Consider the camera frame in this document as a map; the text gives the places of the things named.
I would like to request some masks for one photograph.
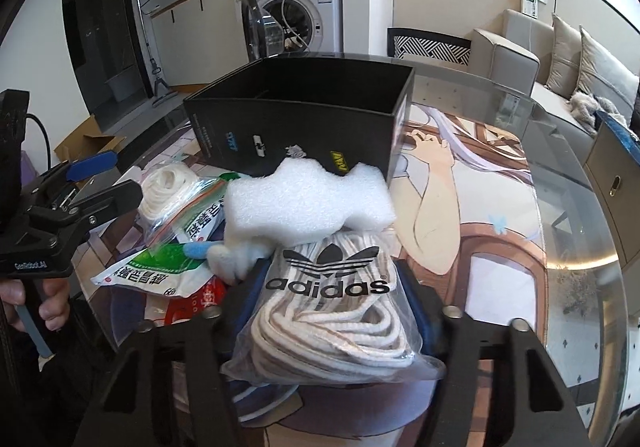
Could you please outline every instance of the cabinet handle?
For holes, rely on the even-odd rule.
[[[622,183],[622,178],[620,178],[620,176],[616,176],[615,178],[613,178],[613,184],[611,185],[609,196],[613,197],[616,195],[616,192],[618,192],[618,189],[620,189],[621,183]]]

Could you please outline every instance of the screw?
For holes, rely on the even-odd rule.
[[[457,306],[445,306],[442,309],[442,313],[450,319],[460,319],[462,318],[462,310]]]
[[[529,323],[525,319],[513,319],[513,321],[511,321],[511,326],[519,332],[529,331]]]
[[[222,315],[222,308],[217,305],[207,306],[202,310],[202,316],[206,319],[217,319]]]
[[[144,321],[141,321],[138,324],[136,331],[138,331],[138,333],[146,333],[151,331],[155,327],[156,327],[156,324],[153,321],[145,319]]]

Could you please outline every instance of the cardboard box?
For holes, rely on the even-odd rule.
[[[269,175],[287,156],[344,175],[359,162],[387,181],[402,147],[413,67],[333,54],[251,62],[184,100],[207,162]]]
[[[121,150],[123,137],[103,134],[91,115],[54,149],[60,161],[76,161],[95,156],[103,151]]]

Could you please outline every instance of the glass tabletop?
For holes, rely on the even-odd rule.
[[[625,390],[626,300],[609,228],[580,163],[552,119],[530,98],[475,75],[410,64],[416,70],[414,104],[493,125],[522,142],[546,248],[545,346],[574,396],[591,442],[606,445]],[[172,130],[141,152],[136,166],[144,169],[158,161],[189,133],[193,138],[188,122]],[[91,186],[112,182],[113,176],[105,175],[94,178]],[[87,277],[79,280],[98,321],[110,329],[109,302],[92,297],[95,287],[87,285]]]

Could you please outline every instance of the bundle of white cord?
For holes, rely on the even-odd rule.
[[[294,251],[315,262],[331,243],[340,247],[347,258],[337,263],[314,264],[314,268],[320,268],[323,273],[321,279],[316,281],[306,275],[304,268],[287,265],[284,269],[285,262],[281,259],[283,270],[278,276],[286,278],[288,283],[314,281],[320,284],[320,291],[329,285],[337,286],[340,281],[343,287],[363,283],[359,288],[363,289],[366,284],[368,293],[325,299],[296,294],[289,289],[274,290],[250,324],[251,361],[258,379],[282,384],[380,382],[391,380],[398,370],[414,362],[421,339],[416,335],[414,322],[412,348],[403,326],[403,319],[407,317],[399,315],[396,303],[398,274],[391,257],[380,249],[367,266],[335,277],[340,268],[362,265],[361,259],[352,259],[352,256],[369,247],[378,247],[380,242],[372,234],[338,233],[320,243],[295,247]],[[332,271],[334,274],[325,277]],[[379,289],[372,292],[368,287],[374,281],[379,281],[374,287],[386,286],[389,292],[376,293]]]
[[[184,163],[176,162],[152,170],[142,182],[140,216],[152,225],[186,204],[198,176]]]

